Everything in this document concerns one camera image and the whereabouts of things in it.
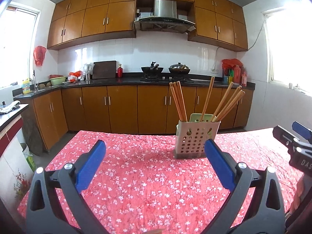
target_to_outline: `red floral tablecloth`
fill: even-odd
[[[175,136],[80,131],[46,170],[75,162],[98,139],[106,143],[106,155],[82,195],[110,233],[137,234],[157,228],[164,228],[165,234],[200,233],[228,195],[207,159],[174,159]],[[275,167],[285,209],[290,207],[301,172],[289,166],[287,149],[273,138],[272,129],[218,134],[215,142],[250,168]],[[242,221],[252,191],[235,224]],[[62,192],[58,189],[57,193],[69,223],[77,226]],[[23,216],[26,201],[27,196],[18,209]]]

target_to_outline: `window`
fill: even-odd
[[[304,3],[265,14],[271,81],[312,92],[312,8]]]
[[[0,17],[0,87],[29,78],[37,14],[9,6]]]

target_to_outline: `electrical outlet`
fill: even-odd
[[[211,74],[218,74],[219,70],[212,68],[210,72]]]

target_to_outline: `cutting board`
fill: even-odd
[[[116,77],[117,61],[94,62],[92,79],[105,79]]]

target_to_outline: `tile backsplash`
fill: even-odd
[[[164,67],[163,72],[169,72],[169,66],[181,62],[191,69],[191,74],[222,76],[221,60],[236,58],[235,52],[219,48],[216,56],[219,74],[211,74],[217,47],[187,39],[187,34],[137,31],[136,38],[66,48],[58,53],[58,73],[68,75],[81,70],[85,63],[116,60],[124,72],[142,72],[141,67],[150,66],[152,61]]]

